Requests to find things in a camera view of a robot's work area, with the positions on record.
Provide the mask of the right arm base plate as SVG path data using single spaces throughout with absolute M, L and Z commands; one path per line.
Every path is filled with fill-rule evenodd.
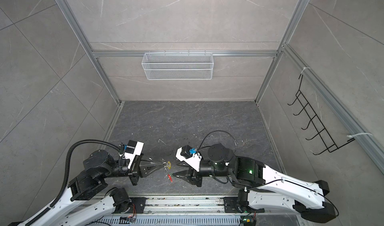
M 237 197 L 224 197 L 225 213 L 264 213 L 264 209 L 253 209 L 247 200 Z

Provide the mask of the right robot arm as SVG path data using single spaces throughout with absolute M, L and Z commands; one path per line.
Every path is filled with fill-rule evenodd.
M 293 212 L 301 218 L 325 224 L 339 216 L 327 199 L 326 181 L 305 182 L 280 173 L 268 165 L 243 156 L 220 143 L 208 147 L 207 159 L 199 149 L 189 145 L 179 148 L 176 158 L 187 170 L 173 174 L 190 185 L 201 187 L 204 178 L 225 177 L 239 189 L 237 197 L 225 197 L 227 213 L 265 213 L 280 210 Z

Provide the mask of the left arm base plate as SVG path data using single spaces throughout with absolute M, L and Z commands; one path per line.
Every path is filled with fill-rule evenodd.
M 133 215 L 134 211 L 136 214 L 143 214 L 146 206 L 146 198 L 135 197 L 131 198 L 130 203 L 122 203 L 117 209 L 114 209 L 113 214 L 130 214 Z

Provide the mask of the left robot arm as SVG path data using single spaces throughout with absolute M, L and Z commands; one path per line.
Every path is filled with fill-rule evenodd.
M 77 213 L 72 211 L 107 188 L 107 178 L 128 177 L 136 186 L 140 178 L 167 165 L 165 162 L 143 160 L 142 155 L 137 153 L 125 153 L 115 160 L 107 151 L 97 150 L 83 162 L 84 171 L 70 181 L 71 156 L 70 153 L 67 155 L 64 182 L 58 196 L 29 219 L 12 222 L 12 226 L 87 225 L 109 213 L 135 213 L 134 203 L 124 188 L 112 188 L 98 203 Z

